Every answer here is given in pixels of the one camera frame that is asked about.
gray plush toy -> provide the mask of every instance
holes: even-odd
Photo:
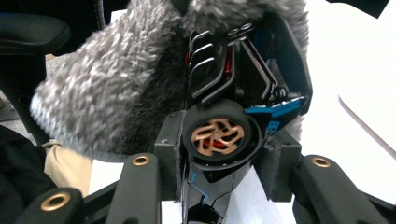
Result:
[[[165,116],[183,108],[191,31],[226,33],[274,11],[306,52],[304,8],[304,0],[190,0],[182,15],[171,0],[133,0],[41,83],[32,115],[51,137],[90,158],[123,161],[149,151]]]

chair armrest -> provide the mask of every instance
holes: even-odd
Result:
[[[69,26],[52,17],[0,13],[0,55],[49,54],[70,36]]]

beige cloth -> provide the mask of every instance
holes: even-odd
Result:
[[[50,140],[43,147],[49,149],[44,172],[60,188],[75,188],[83,197],[88,195],[92,160]]]

gray fur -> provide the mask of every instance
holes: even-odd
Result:
[[[37,88],[31,106],[47,133],[94,159],[150,151],[165,116],[182,108],[187,44],[178,25],[184,35],[227,32],[276,11],[306,51],[304,0],[191,0],[183,18],[169,0],[133,0],[128,8]]]

